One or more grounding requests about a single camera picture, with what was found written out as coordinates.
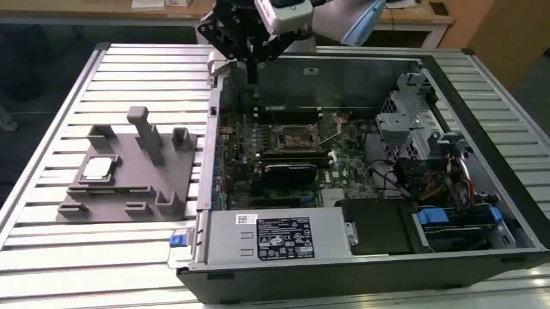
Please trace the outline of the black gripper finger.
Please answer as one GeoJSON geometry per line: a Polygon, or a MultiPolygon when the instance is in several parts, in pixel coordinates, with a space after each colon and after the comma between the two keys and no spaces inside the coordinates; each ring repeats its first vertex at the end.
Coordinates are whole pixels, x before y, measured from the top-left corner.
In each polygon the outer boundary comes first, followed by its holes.
{"type": "Polygon", "coordinates": [[[216,18],[205,18],[200,21],[196,30],[228,60],[236,60],[244,64],[247,83],[253,84],[253,59],[245,37],[231,38],[229,33],[217,26],[216,18]]]}
{"type": "Polygon", "coordinates": [[[253,38],[252,40],[252,84],[259,81],[259,64],[273,61],[297,38],[297,31],[285,32],[275,38],[253,38]]]}

